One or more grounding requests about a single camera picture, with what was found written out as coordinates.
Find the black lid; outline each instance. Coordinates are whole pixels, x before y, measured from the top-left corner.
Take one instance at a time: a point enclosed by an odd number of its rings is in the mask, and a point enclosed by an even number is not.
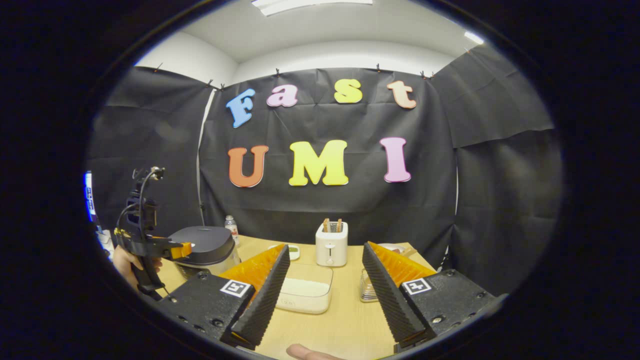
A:
[[[236,243],[231,231],[217,226],[191,226],[176,231],[169,236],[177,243],[193,244],[191,254],[176,263],[192,265],[212,265],[219,263],[231,255]]]

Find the white wall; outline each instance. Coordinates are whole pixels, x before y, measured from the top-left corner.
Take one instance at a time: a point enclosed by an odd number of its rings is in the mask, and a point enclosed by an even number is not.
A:
[[[380,68],[419,75],[445,67],[453,57],[410,45],[377,41],[336,41],[290,47],[238,65],[230,84],[280,72],[330,67]]]
[[[177,32],[149,51],[136,66],[176,72],[193,79],[220,86],[231,84],[237,63],[213,45],[193,35]]]

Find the hand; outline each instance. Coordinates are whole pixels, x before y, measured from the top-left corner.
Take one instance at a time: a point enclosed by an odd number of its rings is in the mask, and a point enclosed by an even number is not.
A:
[[[162,266],[162,261],[160,260],[160,258],[154,258],[153,262],[156,272],[160,272],[160,266]],[[131,264],[133,264],[140,270],[144,270],[137,256],[126,251],[123,247],[117,246],[113,251],[113,266],[115,266],[116,270],[118,270],[120,275],[124,277],[129,285],[137,290],[138,280],[133,274],[133,270],[131,270]]]
[[[298,360],[344,360],[339,357],[325,354],[324,352],[309,350],[300,344],[293,344],[288,347],[287,354]]]

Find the black curtain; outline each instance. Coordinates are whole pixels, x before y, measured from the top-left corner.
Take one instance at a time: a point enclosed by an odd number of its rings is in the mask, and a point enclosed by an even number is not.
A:
[[[204,108],[212,88],[172,72],[135,67],[119,82],[94,125],[87,170],[92,171],[98,218],[106,229],[133,189],[134,168],[165,167],[145,197],[157,201],[157,228],[168,236],[202,225],[196,155]]]
[[[511,292],[550,241],[563,196],[553,123],[525,76],[484,45],[431,83],[458,167],[451,266],[491,293]]]
[[[363,99],[339,104],[334,84],[357,79]],[[412,110],[398,106],[387,84],[401,80],[413,88]],[[293,107],[269,107],[266,99],[278,85],[298,87]],[[225,107],[246,89],[252,118],[233,128]],[[387,183],[384,137],[406,139],[406,169],[412,178]],[[320,154],[329,140],[345,140],[344,186],[290,186],[293,142],[308,141]],[[253,172],[256,145],[267,145],[264,177],[252,188],[238,188],[228,177],[229,156],[244,147],[243,174]],[[349,244],[410,242],[432,264],[440,262],[451,237],[456,202],[455,160],[449,126],[438,94],[428,79],[402,72],[368,69],[314,69],[245,81],[216,92],[200,146],[200,194],[207,225],[223,225],[233,215],[239,232],[294,243],[314,243],[324,218],[349,224]]]

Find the blue letter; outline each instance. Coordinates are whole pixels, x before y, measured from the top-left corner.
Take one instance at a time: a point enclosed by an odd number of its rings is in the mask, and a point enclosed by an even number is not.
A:
[[[234,116],[234,127],[244,124],[251,118],[251,113],[245,113],[244,109],[253,109],[253,102],[251,99],[244,98],[254,95],[254,89],[247,89],[227,103],[227,107],[231,109],[231,115]]]

